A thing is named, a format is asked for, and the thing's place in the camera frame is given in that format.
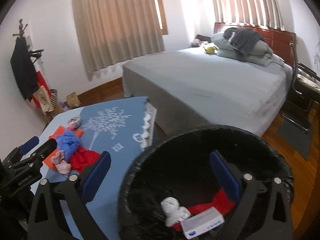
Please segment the blue tree pattern tablecloth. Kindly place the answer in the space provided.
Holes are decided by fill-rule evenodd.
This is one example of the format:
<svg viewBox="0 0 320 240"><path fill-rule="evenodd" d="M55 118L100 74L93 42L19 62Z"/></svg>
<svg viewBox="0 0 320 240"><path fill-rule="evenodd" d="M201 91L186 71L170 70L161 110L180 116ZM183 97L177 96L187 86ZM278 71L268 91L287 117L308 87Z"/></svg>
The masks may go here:
<svg viewBox="0 0 320 240"><path fill-rule="evenodd" d="M111 167L107 175L94 199L86 204L107 239L119 238L118 198L121 184L132 162L152 144L156 112L146 96L98 103L58 115L40 137L40 143L44 144L59 126L68 129L68 120L80 116L79 128L84 131L79 138L80 146L99 154L107 151L111 155ZM47 178L54 183L80 173L71 170L68 176L64 176L44 164L41 174L41 179ZM32 187L35 194L39 183ZM62 200L60 203L72 235L76 239L83 239L66 202Z"/></svg>

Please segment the black hanging coat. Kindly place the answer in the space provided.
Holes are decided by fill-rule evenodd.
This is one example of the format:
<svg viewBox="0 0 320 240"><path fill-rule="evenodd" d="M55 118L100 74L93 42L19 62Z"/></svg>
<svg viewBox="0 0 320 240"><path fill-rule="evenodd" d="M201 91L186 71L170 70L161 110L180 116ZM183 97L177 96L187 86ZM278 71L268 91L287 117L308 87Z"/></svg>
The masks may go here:
<svg viewBox="0 0 320 240"><path fill-rule="evenodd" d="M17 37L10 63L17 86L24 100L32 100L33 94L38 91L38 75L30 59L27 42L24 37Z"/></svg>

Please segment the white crumpled tissue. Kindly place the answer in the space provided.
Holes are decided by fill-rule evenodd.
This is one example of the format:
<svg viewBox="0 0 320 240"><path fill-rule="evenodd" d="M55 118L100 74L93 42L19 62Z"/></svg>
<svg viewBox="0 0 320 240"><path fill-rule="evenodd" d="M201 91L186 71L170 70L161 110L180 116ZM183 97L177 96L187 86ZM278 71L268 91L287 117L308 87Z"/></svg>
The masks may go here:
<svg viewBox="0 0 320 240"><path fill-rule="evenodd" d="M180 206L178 200L173 197L162 200L161 208L166 216L165 225L169 228L191 217L190 211L186 207Z"/></svg>

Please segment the red plastic bag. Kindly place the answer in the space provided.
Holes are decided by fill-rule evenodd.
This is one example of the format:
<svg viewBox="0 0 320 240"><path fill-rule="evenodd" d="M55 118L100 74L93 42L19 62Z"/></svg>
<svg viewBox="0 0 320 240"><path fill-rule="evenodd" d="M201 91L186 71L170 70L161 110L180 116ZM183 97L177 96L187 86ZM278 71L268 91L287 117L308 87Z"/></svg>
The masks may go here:
<svg viewBox="0 0 320 240"><path fill-rule="evenodd" d="M99 157L99 153L79 146L70 159L71 170L81 173L87 166L95 164Z"/></svg>

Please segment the grey bed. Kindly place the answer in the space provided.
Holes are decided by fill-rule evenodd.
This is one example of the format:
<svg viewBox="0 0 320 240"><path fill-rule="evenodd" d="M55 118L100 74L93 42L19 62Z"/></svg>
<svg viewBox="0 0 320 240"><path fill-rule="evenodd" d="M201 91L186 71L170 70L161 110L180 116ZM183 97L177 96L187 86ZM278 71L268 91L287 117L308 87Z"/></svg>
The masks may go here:
<svg viewBox="0 0 320 240"><path fill-rule="evenodd" d="M146 55L123 65L126 97L147 96L165 134L221 124L263 135L283 106L292 69L208 55L202 48Z"/></svg>

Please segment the red hanging garment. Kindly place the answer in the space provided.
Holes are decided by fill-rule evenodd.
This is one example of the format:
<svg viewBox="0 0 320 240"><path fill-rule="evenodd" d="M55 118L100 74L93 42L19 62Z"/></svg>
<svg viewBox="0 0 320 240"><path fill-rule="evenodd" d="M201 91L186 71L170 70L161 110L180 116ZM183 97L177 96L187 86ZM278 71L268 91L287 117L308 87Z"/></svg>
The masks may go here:
<svg viewBox="0 0 320 240"><path fill-rule="evenodd" d="M45 88L45 90L47 91L47 93L48 93L48 95L49 95L49 98L51 98L52 94L51 94L51 92L50 92L50 89L49 89L46 81L44 80L43 75L41 74L40 71L37 71L36 74L37 74L38 79L39 79L39 81L38 81L38 83L37 83L38 86L39 86L39 87L43 86L43 87ZM37 98L35 98L35 96L32 96L32 100L33 100L33 102L35 103L36 107L37 107L38 109L41 109L40 103L39 103L39 101L37 100Z"/></svg>

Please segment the white medicine box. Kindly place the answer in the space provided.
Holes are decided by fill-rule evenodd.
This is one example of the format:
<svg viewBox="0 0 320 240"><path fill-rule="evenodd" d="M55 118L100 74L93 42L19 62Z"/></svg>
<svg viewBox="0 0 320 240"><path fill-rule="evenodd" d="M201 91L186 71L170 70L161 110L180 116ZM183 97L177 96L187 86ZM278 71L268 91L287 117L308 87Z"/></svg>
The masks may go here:
<svg viewBox="0 0 320 240"><path fill-rule="evenodd" d="M186 239L198 237L225 222L223 215L216 208L203 211L193 217L181 221L181 227Z"/></svg>

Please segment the beige tote bag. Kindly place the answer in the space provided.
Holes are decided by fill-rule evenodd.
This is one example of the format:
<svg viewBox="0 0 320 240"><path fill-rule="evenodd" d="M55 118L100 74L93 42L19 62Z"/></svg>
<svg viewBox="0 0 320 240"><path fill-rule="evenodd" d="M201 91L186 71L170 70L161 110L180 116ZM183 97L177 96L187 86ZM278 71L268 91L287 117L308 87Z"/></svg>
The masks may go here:
<svg viewBox="0 0 320 240"><path fill-rule="evenodd" d="M33 97L39 103L43 113L52 112L54 110L48 91L44 86L40 86L39 89L33 94Z"/></svg>

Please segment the wooden coat rack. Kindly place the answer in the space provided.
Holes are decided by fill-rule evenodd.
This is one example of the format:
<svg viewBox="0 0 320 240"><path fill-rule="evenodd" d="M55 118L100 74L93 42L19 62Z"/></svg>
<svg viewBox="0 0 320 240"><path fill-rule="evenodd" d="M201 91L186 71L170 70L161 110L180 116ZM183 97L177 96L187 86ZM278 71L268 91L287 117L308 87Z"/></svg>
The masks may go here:
<svg viewBox="0 0 320 240"><path fill-rule="evenodd" d="M24 37L25 29L27 28L27 26L28 24L23 24L23 19L21 18L19 20L18 33L12 34L12 37Z"/></svg>

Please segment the pink crumpled tissue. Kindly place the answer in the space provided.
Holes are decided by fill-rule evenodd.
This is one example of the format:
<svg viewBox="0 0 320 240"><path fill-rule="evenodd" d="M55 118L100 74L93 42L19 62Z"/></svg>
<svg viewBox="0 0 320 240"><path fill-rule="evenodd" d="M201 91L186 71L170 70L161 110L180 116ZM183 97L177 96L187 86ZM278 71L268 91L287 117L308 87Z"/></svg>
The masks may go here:
<svg viewBox="0 0 320 240"><path fill-rule="evenodd" d="M50 161L60 174L64 176L68 176L70 174L71 164L65 161L65 154L63 151L57 151L56 154L51 157Z"/></svg>

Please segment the red bag in bin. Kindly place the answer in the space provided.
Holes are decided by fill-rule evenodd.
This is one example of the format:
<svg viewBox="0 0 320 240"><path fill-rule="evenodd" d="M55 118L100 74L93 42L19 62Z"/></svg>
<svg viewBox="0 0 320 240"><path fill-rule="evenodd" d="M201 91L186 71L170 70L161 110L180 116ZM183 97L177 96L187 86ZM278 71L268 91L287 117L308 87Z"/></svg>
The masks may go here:
<svg viewBox="0 0 320 240"><path fill-rule="evenodd" d="M203 211L208 210L211 207L214 207L221 213L221 215L226 215L229 213L233 207L236 206L236 203L234 201L231 201L225 191L223 189L219 189L217 194L212 198L212 201L210 203L204 203L204 204L197 204L191 207L188 207L187 209L190 211L191 216L197 215L199 213L202 213ZM175 224L173 227L176 231L181 231L181 223Z"/></svg>

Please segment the beige right curtain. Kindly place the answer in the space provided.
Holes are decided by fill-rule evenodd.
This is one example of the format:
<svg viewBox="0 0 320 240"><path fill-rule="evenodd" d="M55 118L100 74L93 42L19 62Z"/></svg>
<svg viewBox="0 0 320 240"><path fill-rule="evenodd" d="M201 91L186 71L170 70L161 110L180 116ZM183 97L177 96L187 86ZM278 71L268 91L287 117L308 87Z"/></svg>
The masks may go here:
<svg viewBox="0 0 320 240"><path fill-rule="evenodd" d="M213 0L213 7L216 22L285 30L277 0Z"/></svg>

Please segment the brown paper bag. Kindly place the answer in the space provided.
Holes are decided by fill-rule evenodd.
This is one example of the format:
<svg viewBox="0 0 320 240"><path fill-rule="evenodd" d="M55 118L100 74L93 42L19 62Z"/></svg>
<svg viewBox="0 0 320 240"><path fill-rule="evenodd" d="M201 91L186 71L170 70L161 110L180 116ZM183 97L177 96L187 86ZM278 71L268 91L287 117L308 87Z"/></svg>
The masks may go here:
<svg viewBox="0 0 320 240"><path fill-rule="evenodd" d="M70 109L78 108L81 105L76 92L72 92L71 94L66 96L66 103Z"/></svg>

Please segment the red wooden headboard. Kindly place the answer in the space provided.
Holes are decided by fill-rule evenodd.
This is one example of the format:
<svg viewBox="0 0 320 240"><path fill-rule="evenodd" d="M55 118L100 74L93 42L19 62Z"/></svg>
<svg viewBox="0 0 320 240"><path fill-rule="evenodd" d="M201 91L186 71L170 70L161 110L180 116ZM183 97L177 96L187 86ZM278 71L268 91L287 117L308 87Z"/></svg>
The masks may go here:
<svg viewBox="0 0 320 240"><path fill-rule="evenodd" d="M273 52L281 57L286 64L293 66L295 62L294 54L290 44L292 43L296 47L296 34L289 31L282 31L278 29L272 29L269 27L260 27L250 24L234 24L215 22L214 33L224 32L228 28L251 28L259 32L265 42L273 50Z"/></svg>

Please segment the orange foam net sleeve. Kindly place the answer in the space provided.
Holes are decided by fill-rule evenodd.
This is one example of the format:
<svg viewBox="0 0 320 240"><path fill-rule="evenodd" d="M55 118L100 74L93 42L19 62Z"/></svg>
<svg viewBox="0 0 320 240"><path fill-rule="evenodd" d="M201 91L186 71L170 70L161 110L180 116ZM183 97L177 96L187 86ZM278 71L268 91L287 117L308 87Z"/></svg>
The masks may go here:
<svg viewBox="0 0 320 240"><path fill-rule="evenodd" d="M63 135L64 131L65 131L65 127L63 126L59 126L56 131L50 135L48 137L48 139L55 139L55 137L57 135ZM78 138L81 138L81 136L83 135L84 131L82 129L76 129L73 131L75 133L75 135L78 137ZM56 170L55 168L55 165L51 162L51 157L54 157L56 155L56 153L59 151L59 147L57 147L44 161L43 163L46 164L48 166L49 169L51 170Z"/></svg>

